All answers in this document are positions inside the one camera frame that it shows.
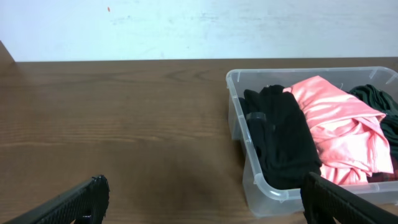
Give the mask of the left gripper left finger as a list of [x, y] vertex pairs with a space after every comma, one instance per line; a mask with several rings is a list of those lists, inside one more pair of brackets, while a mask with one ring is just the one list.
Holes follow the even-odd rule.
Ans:
[[108, 180], [97, 175], [6, 224], [101, 224], [108, 206]]

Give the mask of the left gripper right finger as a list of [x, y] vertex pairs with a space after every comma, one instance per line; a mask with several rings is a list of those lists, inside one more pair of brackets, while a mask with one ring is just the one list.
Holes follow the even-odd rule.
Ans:
[[314, 172], [304, 177], [300, 194], [308, 224], [397, 224], [397, 215]]

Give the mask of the pink shirt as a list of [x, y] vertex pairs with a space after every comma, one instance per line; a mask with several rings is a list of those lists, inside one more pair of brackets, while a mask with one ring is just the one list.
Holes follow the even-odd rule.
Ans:
[[322, 162], [322, 177], [338, 185], [366, 184], [374, 173], [394, 171], [380, 122], [385, 114], [315, 76], [298, 82], [293, 94]]

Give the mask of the black garment with tape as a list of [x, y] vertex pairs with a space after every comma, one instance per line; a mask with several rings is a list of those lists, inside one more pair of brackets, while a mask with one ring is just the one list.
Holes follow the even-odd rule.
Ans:
[[266, 182], [279, 190], [300, 188], [322, 162], [303, 111], [281, 85], [244, 90], [239, 99]]

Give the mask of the dark green garment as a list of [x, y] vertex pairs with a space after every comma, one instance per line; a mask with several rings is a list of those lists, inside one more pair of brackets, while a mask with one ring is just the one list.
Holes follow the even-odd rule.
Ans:
[[397, 103], [392, 96], [370, 84], [356, 86], [349, 94], [386, 115], [381, 121], [381, 129], [389, 142], [391, 156], [397, 159]]

